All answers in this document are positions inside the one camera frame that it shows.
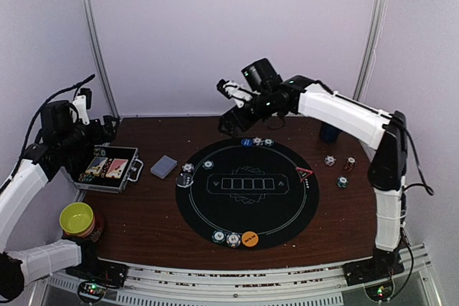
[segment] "yellow cup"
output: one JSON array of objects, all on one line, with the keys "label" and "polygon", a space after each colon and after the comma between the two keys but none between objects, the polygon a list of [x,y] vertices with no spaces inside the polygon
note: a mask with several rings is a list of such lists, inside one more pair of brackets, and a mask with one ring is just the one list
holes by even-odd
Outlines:
[{"label": "yellow cup", "polygon": [[70,236],[81,236],[94,224],[91,207],[83,202],[69,204],[60,214],[60,226]]}]

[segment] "open aluminum case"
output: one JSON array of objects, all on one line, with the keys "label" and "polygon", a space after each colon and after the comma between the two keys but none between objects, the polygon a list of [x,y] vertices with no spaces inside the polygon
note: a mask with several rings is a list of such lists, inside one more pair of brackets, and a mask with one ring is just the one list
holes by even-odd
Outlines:
[{"label": "open aluminum case", "polygon": [[[138,148],[94,146],[94,154],[89,154],[79,164],[79,168],[71,174],[77,188],[81,190],[102,191],[104,193],[123,193],[128,182],[136,182],[141,174],[143,162],[138,158]],[[128,162],[120,178],[102,178],[95,176],[89,182],[81,182],[80,175],[86,172],[94,157],[108,159],[127,159]]]}]

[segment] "poker chip case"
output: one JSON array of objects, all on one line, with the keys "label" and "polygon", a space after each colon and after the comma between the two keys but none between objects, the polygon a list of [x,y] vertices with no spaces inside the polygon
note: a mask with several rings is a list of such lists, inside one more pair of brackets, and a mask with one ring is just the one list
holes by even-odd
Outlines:
[{"label": "poker chip case", "polygon": [[[91,173],[86,173],[86,171],[96,158],[102,161],[103,172],[94,176]],[[107,169],[116,161],[120,161],[124,165],[119,178],[107,177]],[[143,162],[138,158],[138,148],[96,145],[94,146],[94,151],[86,154],[77,163],[77,168],[71,174],[71,177],[75,182],[75,186],[81,190],[123,193],[128,182],[136,182],[138,180],[142,169]]]}]

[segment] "white wall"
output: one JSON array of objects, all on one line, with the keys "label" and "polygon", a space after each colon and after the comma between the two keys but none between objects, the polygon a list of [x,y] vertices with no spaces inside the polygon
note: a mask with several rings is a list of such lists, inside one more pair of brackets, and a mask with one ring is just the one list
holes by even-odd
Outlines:
[{"label": "white wall", "polygon": [[[94,72],[81,0],[0,0],[0,181],[16,163],[41,103]],[[100,83],[88,86],[94,92],[92,116],[109,113]],[[29,205],[7,249],[28,249],[60,237],[60,211],[75,196],[59,173]]]},{"label": "white wall", "polygon": [[[446,296],[459,305],[459,0],[389,0],[365,102],[407,116],[427,181],[408,194],[408,231],[425,242]],[[418,181],[410,161],[409,182]]]},{"label": "white wall", "polygon": [[374,0],[93,0],[121,115],[221,114],[219,79],[268,57],[352,95]]}]

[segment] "white arm segment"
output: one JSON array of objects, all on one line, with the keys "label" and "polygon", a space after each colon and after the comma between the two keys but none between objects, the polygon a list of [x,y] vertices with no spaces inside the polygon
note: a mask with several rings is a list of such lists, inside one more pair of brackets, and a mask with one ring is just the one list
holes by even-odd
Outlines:
[{"label": "white arm segment", "polygon": [[81,263],[81,249],[70,240],[59,240],[54,244],[20,252],[8,252],[8,256],[22,261],[21,271],[26,286],[53,272]]},{"label": "white arm segment", "polygon": [[[0,194],[0,253],[5,251],[8,238],[27,205],[46,185],[48,179],[40,165],[23,159],[17,174]],[[57,270],[81,263],[81,250],[76,243],[59,240],[54,244],[21,252],[8,252],[22,261],[25,285],[46,277]]]},{"label": "white arm segment", "polygon": [[394,251],[400,242],[400,227],[402,221],[402,190],[404,176],[400,190],[381,191],[374,188],[376,194],[377,234],[374,243],[378,249]]},{"label": "white arm segment", "polygon": [[48,178],[42,168],[23,159],[11,183],[0,194],[0,253],[27,205],[42,190]]},{"label": "white arm segment", "polygon": [[300,95],[298,112],[306,117],[317,118],[351,134],[376,150],[384,134],[383,125],[389,123],[389,113],[382,110],[368,111],[369,107],[355,105],[354,100],[330,95],[318,84],[309,85]]},{"label": "white arm segment", "polygon": [[[86,110],[86,96],[81,95],[75,97],[73,100],[72,104],[77,108],[78,110],[78,117],[81,119],[84,125],[89,125],[89,116],[87,115],[87,110]],[[74,121],[77,120],[77,114],[75,114],[74,111],[72,111],[72,118]]]},{"label": "white arm segment", "polygon": [[233,100],[235,100],[237,107],[243,107],[244,106],[244,101],[249,101],[252,99],[252,96],[248,94],[246,91],[242,91],[240,88],[242,85],[237,84],[236,82],[227,82],[224,85],[224,91],[227,93],[228,96],[230,97],[235,97]]},{"label": "white arm segment", "polygon": [[[298,112],[337,127],[376,150],[384,135],[383,125],[389,123],[391,115],[382,110],[359,106],[354,100],[337,95],[337,92],[330,95],[318,84],[309,85],[306,92],[300,95]],[[398,247],[400,227],[404,226],[401,222],[403,187],[404,177],[400,190],[374,189],[377,202],[375,244],[378,249],[394,251]]]}]

